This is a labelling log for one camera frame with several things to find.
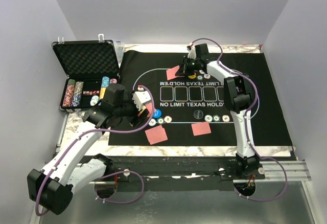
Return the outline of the red backed playing card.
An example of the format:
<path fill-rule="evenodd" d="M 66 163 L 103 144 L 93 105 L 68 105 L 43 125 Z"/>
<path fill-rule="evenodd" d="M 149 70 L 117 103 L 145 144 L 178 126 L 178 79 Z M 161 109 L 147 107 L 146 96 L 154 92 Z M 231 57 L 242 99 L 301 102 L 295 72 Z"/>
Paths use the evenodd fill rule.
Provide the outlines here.
<path fill-rule="evenodd" d="M 207 135 L 211 133 L 210 124 L 208 122 L 194 123 L 191 125 L 194 136 Z"/>
<path fill-rule="evenodd" d="M 180 68 L 180 66 L 177 65 L 173 68 L 166 70 L 166 77 L 167 77 L 168 81 L 182 77 L 180 75 L 177 75 L 179 68 Z"/>
<path fill-rule="evenodd" d="M 150 145 L 154 145 L 168 139 L 166 130 L 161 125 L 147 129 L 145 134 Z"/>

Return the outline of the yellow big blind button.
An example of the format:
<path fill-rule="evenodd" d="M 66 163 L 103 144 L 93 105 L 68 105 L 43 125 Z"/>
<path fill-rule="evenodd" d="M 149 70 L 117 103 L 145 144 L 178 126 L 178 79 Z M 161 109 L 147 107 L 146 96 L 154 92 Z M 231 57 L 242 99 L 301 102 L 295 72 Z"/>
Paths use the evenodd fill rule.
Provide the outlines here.
<path fill-rule="evenodd" d="M 197 77 L 196 73 L 193 73 L 192 75 L 188 76 L 190 79 L 195 79 Z"/>

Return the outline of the blue small blind button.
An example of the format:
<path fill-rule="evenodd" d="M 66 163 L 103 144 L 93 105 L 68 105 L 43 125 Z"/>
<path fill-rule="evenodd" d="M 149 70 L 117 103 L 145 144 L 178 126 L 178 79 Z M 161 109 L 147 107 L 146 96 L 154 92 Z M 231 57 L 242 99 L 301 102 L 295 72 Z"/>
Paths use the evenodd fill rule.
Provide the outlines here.
<path fill-rule="evenodd" d="M 160 109 L 156 109 L 155 112 L 154 112 L 153 117 L 156 118 L 156 119 L 157 118 L 160 118 L 161 117 L 161 114 L 162 114 L 161 110 Z"/>

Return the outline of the red white poker chip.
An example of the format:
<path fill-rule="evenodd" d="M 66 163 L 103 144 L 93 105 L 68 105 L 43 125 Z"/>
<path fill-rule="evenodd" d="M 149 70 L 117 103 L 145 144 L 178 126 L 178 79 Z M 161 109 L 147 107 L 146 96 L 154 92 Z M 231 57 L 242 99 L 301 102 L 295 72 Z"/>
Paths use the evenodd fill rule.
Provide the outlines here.
<path fill-rule="evenodd" d="M 223 115 L 222 116 L 222 121 L 223 122 L 229 122 L 230 121 L 230 117 L 228 115 Z"/>
<path fill-rule="evenodd" d="M 164 117 L 164 121 L 165 121 L 166 123 L 171 123 L 171 122 L 172 122 L 172 118 L 171 118 L 170 116 L 165 116 L 165 117 Z"/>

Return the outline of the black dealer button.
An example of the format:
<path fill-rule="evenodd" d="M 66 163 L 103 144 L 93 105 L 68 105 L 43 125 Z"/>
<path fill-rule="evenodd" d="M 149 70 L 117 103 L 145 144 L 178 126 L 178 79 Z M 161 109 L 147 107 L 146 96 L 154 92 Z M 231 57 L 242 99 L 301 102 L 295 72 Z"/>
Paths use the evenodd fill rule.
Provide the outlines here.
<path fill-rule="evenodd" d="M 194 116 L 195 119 L 201 120 L 203 118 L 203 116 L 204 116 L 204 113 L 203 113 L 203 111 L 198 109 L 198 110 L 194 111 L 193 116 Z"/>

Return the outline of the red backed card deck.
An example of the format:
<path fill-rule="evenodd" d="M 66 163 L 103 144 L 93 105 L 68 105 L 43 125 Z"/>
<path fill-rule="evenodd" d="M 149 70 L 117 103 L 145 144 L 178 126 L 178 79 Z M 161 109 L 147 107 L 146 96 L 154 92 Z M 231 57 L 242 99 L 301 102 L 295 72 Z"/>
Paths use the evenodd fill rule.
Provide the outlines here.
<path fill-rule="evenodd" d="M 156 112 L 156 108 L 153 108 L 153 104 L 151 102 L 147 103 L 145 107 L 149 113 L 148 117 L 152 115 L 152 111 Z"/>

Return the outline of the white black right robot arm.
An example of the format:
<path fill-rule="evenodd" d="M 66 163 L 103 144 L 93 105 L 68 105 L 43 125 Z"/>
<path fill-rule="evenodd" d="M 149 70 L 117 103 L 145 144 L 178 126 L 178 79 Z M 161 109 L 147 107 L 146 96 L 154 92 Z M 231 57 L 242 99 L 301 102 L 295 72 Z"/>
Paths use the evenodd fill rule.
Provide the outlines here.
<path fill-rule="evenodd" d="M 237 138 L 235 174 L 246 179 L 260 167 L 251 128 L 251 109 L 258 100 L 258 90 L 247 75 L 225 66 L 220 61 L 222 54 L 217 60 L 210 57 L 207 44 L 191 42 L 187 49 L 189 53 L 179 65 L 176 76 L 203 71 L 223 83 L 223 102 L 232 116 Z"/>

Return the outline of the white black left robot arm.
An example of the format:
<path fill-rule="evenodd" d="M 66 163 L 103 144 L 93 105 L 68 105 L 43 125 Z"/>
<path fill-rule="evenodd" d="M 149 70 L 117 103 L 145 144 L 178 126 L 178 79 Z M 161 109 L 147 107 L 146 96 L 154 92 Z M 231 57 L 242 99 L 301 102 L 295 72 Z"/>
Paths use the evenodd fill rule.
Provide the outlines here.
<path fill-rule="evenodd" d="M 85 112 L 75 139 L 41 170 L 32 169 L 28 174 L 29 197 L 35 202 L 35 214 L 61 214 L 74 194 L 93 180 L 116 181 L 120 174 L 142 178 L 134 171 L 118 170 L 112 159 L 100 153 L 83 166 L 77 165 L 104 133 L 127 135 L 144 130 L 154 110 L 154 98 L 147 87 L 140 85 L 126 96 L 123 85 L 110 84 L 104 98 Z"/>

